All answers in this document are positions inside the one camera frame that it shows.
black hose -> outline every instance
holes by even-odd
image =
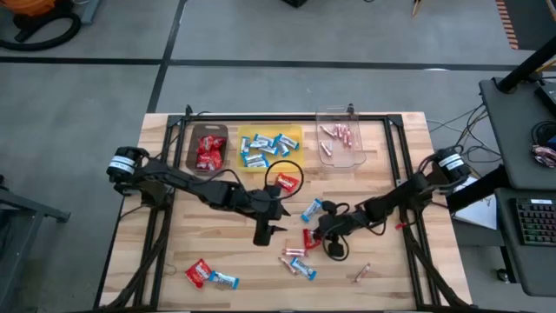
[[[81,18],[77,14],[70,11],[54,11],[49,14],[45,14],[43,17],[34,18],[32,29],[25,31],[28,31],[30,33],[30,37],[30,35],[40,30],[44,25],[62,18],[70,19],[71,26],[65,33],[63,33],[59,37],[52,38],[41,43],[11,43],[0,39],[0,47],[7,50],[15,51],[41,51],[57,47],[63,43],[67,43],[69,40],[71,40],[71,38],[75,37],[81,29]]]

candy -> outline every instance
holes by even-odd
[[[288,261],[286,261],[285,258],[283,258],[283,257],[278,257],[278,260],[280,260],[280,262],[282,262],[282,264],[284,264],[284,266],[286,267],[286,269],[289,270],[290,273],[292,273],[293,275],[299,274],[299,273],[297,272],[297,270],[294,269],[294,267],[293,267]]]
[[[314,237],[314,231],[308,229],[303,230],[303,245],[305,249],[309,250],[316,248],[321,244],[321,241],[319,237]]]
[[[276,177],[276,183],[278,183],[287,192],[291,193],[294,192],[294,190],[297,188],[297,184],[299,183],[299,180],[280,173]]]
[[[237,286],[239,286],[239,284],[240,284],[240,279],[239,278],[224,275],[224,274],[222,274],[220,272],[217,272],[215,270],[213,270],[212,273],[210,273],[210,277],[208,279],[211,282],[222,283],[222,284],[228,285],[228,286],[232,287],[233,290],[236,290]]]
[[[249,147],[251,147],[251,148],[268,147],[268,141],[266,141],[266,140],[255,140],[249,145]]]
[[[245,166],[247,166],[249,163],[265,161],[266,159],[267,158],[262,153],[250,156],[243,156],[243,162],[245,163]]]
[[[280,154],[282,157],[289,156],[289,149],[285,143],[278,143],[278,149],[280,150]]]
[[[267,145],[268,145],[269,147],[274,147],[274,143],[275,143],[275,140],[274,140],[273,138],[271,138],[271,137],[266,137],[266,136],[264,136],[264,135],[259,135],[259,134],[255,134],[254,140],[255,140],[255,141],[264,140],[264,141],[268,142]]]
[[[212,142],[212,150],[218,150],[222,145],[226,143],[226,137],[215,137],[215,140]]]
[[[321,125],[321,129],[324,130],[325,133],[327,133],[327,135],[331,136],[333,139],[336,138],[336,134],[330,130],[328,130],[326,127]]]
[[[361,279],[363,279],[363,277],[365,277],[365,275],[369,272],[369,270],[371,270],[371,263],[367,263],[367,265],[365,265],[363,270],[361,270],[361,272],[359,272],[359,274],[357,274],[357,277],[351,283],[360,282]]]
[[[222,157],[220,155],[220,151],[212,150],[208,153],[210,155],[210,162],[215,166],[215,170],[219,170],[222,168]]]
[[[264,160],[261,160],[261,161],[247,163],[247,167],[249,167],[249,168],[268,167],[268,161],[266,159],[264,159]]]
[[[251,139],[249,137],[242,137],[242,155],[249,154],[249,143]]]
[[[195,167],[198,170],[215,170],[215,164],[212,162],[210,153],[206,152],[198,155]]]
[[[336,124],[336,135],[338,136],[338,138],[341,139],[341,125],[340,124]]]
[[[302,261],[300,261],[300,259],[298,259],[297,257],[294,257],[294,259],[292,260],[292,262],[290,263],[290,265],[296,269],[299,270],[299,272],[304,275],[306,278],[308,278],[310,281],[314,280],[314,277],[316,276],[316,270],[311,269],[310,267],[308,267],[307,265],[305,265]]]
[[[351,142],[351,131],[348,130],[348,131],[346,132],[346,137],[347,137],[347,146],[348,146],[349,148],[351,148],[351,145],[352,145],[352,142]]]
[[[326,146],[326,144],[324,144],[324,142],[321,142],[321,149],[324,151],[324,153],[327,155],[327,157],[332,156],[332,151],[330,151],[328,149],[328,147]]]
[[[199,139],[199,149],[197,149],[198,154],[209,152],[212,149],[212,144],[215,141],[215,137],[212,135],[204,136]]]
[[[284,134],[280,134],[275,138],[274,143],[285,143],[288,146],[294,148],[294,150],[298,150],[299,149],[299,143],[296,142],[294,139],[287,137]]]
[[[197,289],[201,289],[203,282],[210,278],[210,267],[203,259],[199,259],[197,263],[193,264],[188,270],[185,271],[185,276],[192,282]]]
[[[303,214],[301,214],[301,219],[305,222],[305,223],[309,223],[309,220],[311,219],[311,216],[314,215],[314,213],[316,213],[317,210],[319,210],[322,206],[322,202],[319,199],[315,199],[311,205],[309,205],[309,207],[305,210],[305,212],[303,212]]]
[[[284,256],[309,256],[309,252],[305,249],[286,248],[286,249],[282,249],[281,253]]]
[[[261,147],[261,148],[258,148],[258,149],[260,151],[265,151],[267,153],[270,153],[271,155],[274,155],[274,156],[278,154],[278,148],[276,148],[276,147],[274,147],[274,148],[272,148],[272,147]]]

plastic bin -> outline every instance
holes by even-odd
[[[321,106],[316,110],[316,134],[318,141],[319,157],[322,164],[331,169],[352,169],[363,164],[367,156],[361,143],[359,129],[359,115],[348,113],[348,106]],[[321,126],[334,130],[336,124],[347,125],[351,131],[352,146],[348,148],[339,139],[333,139]],[[321,148],[321,142],[327,147],[332,146],[332,156],[328,157]]]

keyboard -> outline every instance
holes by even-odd
[[[515,198],[511,203],[522,244],[556,247],[556,200]]]

concrete floor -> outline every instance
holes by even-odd
[[[0,57],[161,59],[179,2],[104,1],[96,23],[70,43],[36,53],[0,50]],[[494,0],[426,0],[413,19],[411,9],[410,0],[309,0],[300,10],[279,0],[189,0],[173,59],[390,64],[381,70],[169,66],[156,112],[182,112],[185,104],[246,112],[354,103],[361,111],[420,110],[446,121],[480,104],[479,80],[506,74],[505,66],[487,71],[491,65],[515,65],[531,54],[509,48]],[[0,11],[2,37],[13,37],[10,24]],[[65,26],[53,23],[36,38]],[[407,70],[407,63],[480,66]],[[104,171],[116,147],[136,143],[157,73],[157,65],[0,63],[0,173],[16,193],[72,212],[69,223],[42,227],[17,309],[92,306],[121,202]],[[487,120],[475,134],[496,147]],[[432,134],[437,148],[458,136],[447,129]],[[486,173],[496,163],[473,166]],[[461,254],[480,307],[549,312],[556,305],[496,281],[489,272],[500,266],[496,251],[462,248]]]

